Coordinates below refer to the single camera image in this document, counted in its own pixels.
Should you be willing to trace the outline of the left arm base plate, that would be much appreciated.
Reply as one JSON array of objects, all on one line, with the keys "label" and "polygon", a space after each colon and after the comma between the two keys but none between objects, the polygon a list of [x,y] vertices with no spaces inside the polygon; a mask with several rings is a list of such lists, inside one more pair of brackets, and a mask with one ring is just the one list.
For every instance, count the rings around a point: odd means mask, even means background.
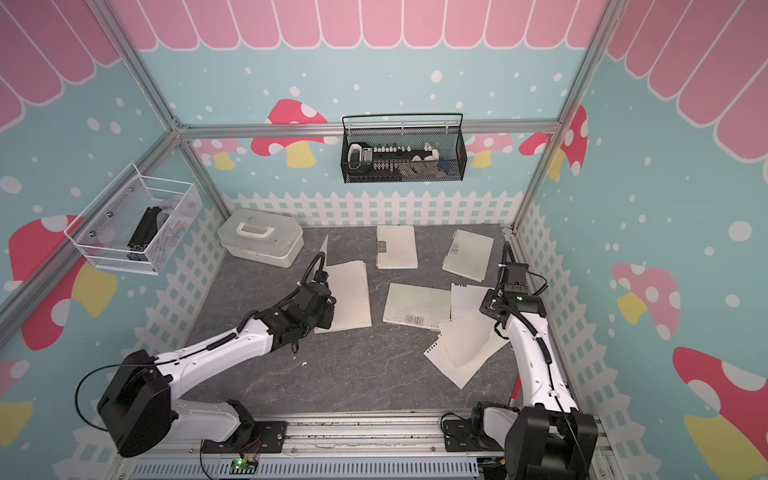
[{"label": "left arm base plate", "polygon": [[256,421],[239,426],[227,439],[204,440],[204,454],[281,453],[288,424],[285,421]]}]

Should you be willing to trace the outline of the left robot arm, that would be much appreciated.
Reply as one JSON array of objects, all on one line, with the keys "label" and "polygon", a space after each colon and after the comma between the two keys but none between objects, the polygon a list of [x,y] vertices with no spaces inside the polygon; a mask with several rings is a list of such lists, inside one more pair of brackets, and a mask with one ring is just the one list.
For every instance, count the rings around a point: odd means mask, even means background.
[{"label": "left robot arm", "polygon": [[218,451],[244,453],[259,441],[258,425],[237,400],[183,400],[200,383],[283,347],[296,350],[316,328],[331,326],[336,300],[324,269],[305,274],[276,305],[252,311],[222,334],[159,355],[138,350],[115,365],[97,404],[102,428],[124,458],[163,443],[199,441]]}]

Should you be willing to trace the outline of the large cream spiral notebook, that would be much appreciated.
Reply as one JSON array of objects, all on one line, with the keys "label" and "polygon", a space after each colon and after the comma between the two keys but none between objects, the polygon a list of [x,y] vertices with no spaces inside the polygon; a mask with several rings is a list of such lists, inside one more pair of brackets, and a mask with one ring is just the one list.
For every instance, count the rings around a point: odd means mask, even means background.
[{"label": "large cream spiral notebook", "polygon": [[413,226],[377,227],[377,267],[379,269],[418,268]]}]

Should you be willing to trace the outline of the torn cream notebook page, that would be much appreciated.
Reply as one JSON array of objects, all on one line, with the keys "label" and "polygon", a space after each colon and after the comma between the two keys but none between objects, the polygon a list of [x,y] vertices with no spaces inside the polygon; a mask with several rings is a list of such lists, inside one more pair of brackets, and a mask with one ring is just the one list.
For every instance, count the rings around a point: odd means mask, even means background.
[{"label": "torn cream notebook page", "polygon": [[455,366],[462,366],[472,359],[493,335],[495,321],[485,315],[441,322],[440,335]]}]

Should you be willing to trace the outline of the torn white page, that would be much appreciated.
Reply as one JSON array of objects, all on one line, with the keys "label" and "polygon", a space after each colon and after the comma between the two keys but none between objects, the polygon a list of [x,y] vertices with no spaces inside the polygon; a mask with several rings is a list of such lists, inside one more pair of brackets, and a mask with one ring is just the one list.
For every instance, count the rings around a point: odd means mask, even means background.
[{"label": "torn white page", "polygon": [[485,318],[480,312],[481,304],[490,291],[490,287],[475,285],[451,285],[451,320],[459,321],[479,315]]}]

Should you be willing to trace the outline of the small green spiral notebook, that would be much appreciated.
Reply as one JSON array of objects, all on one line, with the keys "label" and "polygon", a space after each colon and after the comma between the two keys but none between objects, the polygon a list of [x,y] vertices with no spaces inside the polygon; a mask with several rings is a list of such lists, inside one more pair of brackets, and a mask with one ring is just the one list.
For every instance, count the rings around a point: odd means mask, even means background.
[{"label": "small green spiral notebook", "polygon": [[372,326],[366,263],[354,260],[326,266],[329,288],[336,298],[329,329],[315,328],[315,333],[340,332]]}]

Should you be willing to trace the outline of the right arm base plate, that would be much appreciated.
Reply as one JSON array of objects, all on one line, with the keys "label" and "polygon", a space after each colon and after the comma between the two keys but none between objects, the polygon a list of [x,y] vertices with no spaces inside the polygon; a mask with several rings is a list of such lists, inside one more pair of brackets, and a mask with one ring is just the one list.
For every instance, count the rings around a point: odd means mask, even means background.
[{"label": "right arm base plate", "polygon": [[447,452],[502,452],[503,447],[474,427],[471,420],[449,415],[442,418],[440,428]]}]

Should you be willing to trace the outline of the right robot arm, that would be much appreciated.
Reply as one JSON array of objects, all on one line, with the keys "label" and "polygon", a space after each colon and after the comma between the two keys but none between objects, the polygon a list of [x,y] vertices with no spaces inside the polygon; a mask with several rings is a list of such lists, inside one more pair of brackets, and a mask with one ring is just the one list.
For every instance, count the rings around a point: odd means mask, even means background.
[{"label": "right robot arm", "polygon": [[494,333],[510,343],[517,365],[517,396],[511,406],[480,402],[474,434],[504,449],[508,479],[587,479],[598,440],[595,418],[582,412],[555,360],[541,294],[531,291],[529,267],[502,250],[497,281],[479,312]]}]

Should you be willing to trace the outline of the cream spiral notebook with label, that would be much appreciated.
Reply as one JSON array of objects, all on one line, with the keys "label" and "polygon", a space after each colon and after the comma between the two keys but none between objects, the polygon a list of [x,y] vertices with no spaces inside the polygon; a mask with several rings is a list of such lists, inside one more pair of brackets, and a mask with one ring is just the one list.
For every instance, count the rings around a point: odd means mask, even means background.
[{"label": "cream spiral notebook with label", "polygon": [[442,269],[464,278],[482,282],[485,279],[494,240],[491,237],[457,230]]}]

